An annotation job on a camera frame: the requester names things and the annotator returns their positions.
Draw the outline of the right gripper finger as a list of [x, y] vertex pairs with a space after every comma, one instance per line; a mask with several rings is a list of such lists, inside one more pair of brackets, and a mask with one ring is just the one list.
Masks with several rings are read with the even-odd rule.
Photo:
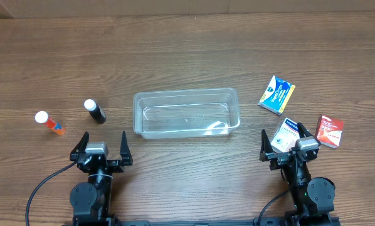
[[274, 151], [270, 140], [267, 136], [266, 130], [261, 130], [261, 148], [260, 148], [260, 157], [266, 157], [274, 155]]
[[304, 140], [315, 140], [314, 136], [306, 129], [306, 127], [301, 123], [297, 123], [298, 133], [299, 133], [299, 141]]

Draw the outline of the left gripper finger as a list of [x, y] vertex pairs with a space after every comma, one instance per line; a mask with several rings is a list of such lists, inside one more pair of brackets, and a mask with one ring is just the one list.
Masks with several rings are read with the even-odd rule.
[[132, 161], [132, 155], [127, 144], [127, 136], [125, 131], [122, 132], [121, 145], [120, 145], [120, 156], [122, 161]]
[[85, 153], [86, 146], [89, 141], [89, 133], [86, 131], [79, 143], [74, 147], [70, 153], [70, 157], [79, 157], [80, 154]]

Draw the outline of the black tube white cap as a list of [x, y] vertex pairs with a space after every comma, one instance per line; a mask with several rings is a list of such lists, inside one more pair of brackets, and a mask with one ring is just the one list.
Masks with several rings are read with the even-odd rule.
[[84, 101], [83, 106], [97, 123], [103, 124], [106, 121], [103, 109], [93, 99]]

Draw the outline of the blue yellow VapoDrops box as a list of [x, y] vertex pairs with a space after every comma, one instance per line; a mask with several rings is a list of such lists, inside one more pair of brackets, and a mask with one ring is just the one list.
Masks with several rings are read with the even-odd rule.
[[275, 75], [271, 78], [258, 105], [281, 115], [295, 90], [295, 86]]

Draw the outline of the orange tube white cap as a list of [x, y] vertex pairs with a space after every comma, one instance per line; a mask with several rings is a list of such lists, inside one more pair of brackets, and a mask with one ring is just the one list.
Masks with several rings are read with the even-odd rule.
[[44, 124], [47, 128], [51, 129], [58, 135], [64, 135], [66, 129], [56, 121], [54, 121], [47, 112], [39, 111], [35, 114], [34, 119], [39, 124]]

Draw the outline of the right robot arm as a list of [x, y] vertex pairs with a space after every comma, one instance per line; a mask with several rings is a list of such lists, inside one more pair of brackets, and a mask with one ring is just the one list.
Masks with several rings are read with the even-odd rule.
[[[261, 210], [254, 225], [285, 226], [333, 226], [340, 225], [338, 217], [331, 217], [334, 211], [335, 184], [328, 178], [311, 177], [307, 163], [315, 160], [320, 142], [298, 123], [300, 138], [286, 153], [276, 153], [265, 130], [261, 131], [260, 161], [269, 162], [271, 170], [280, 170], [288, 184], [288, 190], [270, 200]], [[282, 217], [264, 217], [265, 210], [279, 198], [289, 193], [295, 209]]]

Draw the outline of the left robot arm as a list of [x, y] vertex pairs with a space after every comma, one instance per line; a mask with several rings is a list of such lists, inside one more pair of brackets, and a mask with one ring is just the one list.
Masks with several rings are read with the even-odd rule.
[[73, 225], [120, 225], [117, 216], [110, 213], [110, 201], [113, 174], [123, 173], [125, 166], [133, 164], [124, 132], [119, 154], [120, 159], [108, 159], [107, 144], [90, 142], [88, 132], [71, 151], [70, 161], [88, 175], [88, 181], [70, 192]]

